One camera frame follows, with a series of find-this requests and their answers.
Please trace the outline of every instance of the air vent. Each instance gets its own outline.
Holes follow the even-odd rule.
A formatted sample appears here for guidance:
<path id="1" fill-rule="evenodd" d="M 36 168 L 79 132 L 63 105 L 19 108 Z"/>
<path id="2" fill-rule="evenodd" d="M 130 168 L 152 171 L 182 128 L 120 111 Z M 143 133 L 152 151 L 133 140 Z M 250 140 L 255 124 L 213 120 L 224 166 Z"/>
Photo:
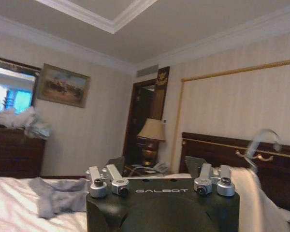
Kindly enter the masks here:
<path id="1" fill-rule="evenodd" d="M 158 71 L 158 64 L 137 71 L 136 77 L 146 76 Z"/>

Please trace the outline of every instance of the silver metal bracket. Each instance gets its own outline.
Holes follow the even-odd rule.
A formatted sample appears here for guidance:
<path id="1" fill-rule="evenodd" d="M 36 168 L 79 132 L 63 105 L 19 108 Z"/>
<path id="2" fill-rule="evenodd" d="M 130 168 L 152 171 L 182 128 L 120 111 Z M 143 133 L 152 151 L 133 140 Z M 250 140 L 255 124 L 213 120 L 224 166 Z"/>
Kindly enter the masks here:
<path id="1" fill-rule="evenodd" d="M 217 182 L 217 193 L 225 197 L 231 197 L 235 194 L 235 186 L 231 181 L 231 172 L 228 165 L 220 166 L 220 180 Z"/>
<path id="2" fill-rule="evenodd" d="M 97 166 L 89 167 L 91 185 L 90 195 L 94 198 L 104 197 L 107 193 L 107 184 L 101 179 Z"/>
<path id="3" fill-rule="evenodd" d="M 212 192 L 212 165 L 204 163 L 202 165 L 201 173 L 198 178 L 194 179 L 194 190 L 201 196 L 206 196 Z"/>
<path id="4" fill-rule="evenodd" d="M 129 180 L 121 176 L 115 165 L 108 164 L 106 168 L 112 181 L 112 193 L 123 197 L 127 196 L 129 193 Z"/>

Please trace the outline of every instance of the framed painting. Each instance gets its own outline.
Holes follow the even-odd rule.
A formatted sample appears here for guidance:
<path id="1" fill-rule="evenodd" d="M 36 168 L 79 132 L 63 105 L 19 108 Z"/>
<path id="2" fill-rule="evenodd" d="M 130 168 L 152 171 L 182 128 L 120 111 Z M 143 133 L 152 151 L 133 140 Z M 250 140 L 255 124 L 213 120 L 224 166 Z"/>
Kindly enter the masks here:
<path id="1" fill-rule="evenodd" d="M 38 99 L 85 107 L 90 77 L 44 64 Z"/>

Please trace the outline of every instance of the crown molding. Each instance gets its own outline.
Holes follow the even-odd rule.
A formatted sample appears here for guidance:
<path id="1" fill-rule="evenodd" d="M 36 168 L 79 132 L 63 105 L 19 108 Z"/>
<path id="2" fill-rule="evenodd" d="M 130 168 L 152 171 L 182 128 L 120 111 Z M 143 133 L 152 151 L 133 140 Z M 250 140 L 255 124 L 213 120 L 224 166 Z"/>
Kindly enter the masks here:
<path id="1" fill-rule="evenodd" d="M 114 31 L 119 31 L 157 1 L 158 0 L 135 0 L 113 20 Z"/>
<path id="2" fill-rule="evenodd" d="M 136 70 L 175 65 L 290 32 L 290 5 L 195 43 L 136 64 Z"/>
<path id="3" fill-rule="evenodd" d="M 115 34 L 122 27 L 131 22 L 136 16 L 158 0 L 135 0 L 114 20 L 106 19 L 90 10 L 87 10 L 69 0 L 36 0 L 53 9 L 77 18 L 108 33 Z"/>
<path id="4" fill-rule="evenodd" d="M 0 32 L 48 47 L 84 61 L 135 75 L 134 65 L 0 16 Z"/>

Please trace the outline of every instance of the gray cloth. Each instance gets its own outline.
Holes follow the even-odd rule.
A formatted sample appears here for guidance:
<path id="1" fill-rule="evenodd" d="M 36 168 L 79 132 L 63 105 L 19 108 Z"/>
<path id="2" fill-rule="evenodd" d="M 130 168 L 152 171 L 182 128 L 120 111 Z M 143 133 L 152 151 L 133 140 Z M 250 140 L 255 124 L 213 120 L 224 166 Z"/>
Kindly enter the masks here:
<path id="1" fill-rule="evenodd" d="M 38 215 L 50 219 L 63 212 L 85 212 L 87 180 L 59 180 L 48 184 L 42 178 L 30 180 L 29 186 L 39 196 Z"/>

